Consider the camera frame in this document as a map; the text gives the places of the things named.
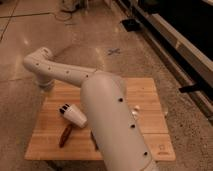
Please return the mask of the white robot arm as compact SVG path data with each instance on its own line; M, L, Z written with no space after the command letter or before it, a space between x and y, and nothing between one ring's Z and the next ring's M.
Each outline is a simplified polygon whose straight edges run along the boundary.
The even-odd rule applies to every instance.
M159 171L126 100L125 80L95 68L57 63L41 47L23 59L40 85L54 79L80 89L88 124L108 171Z

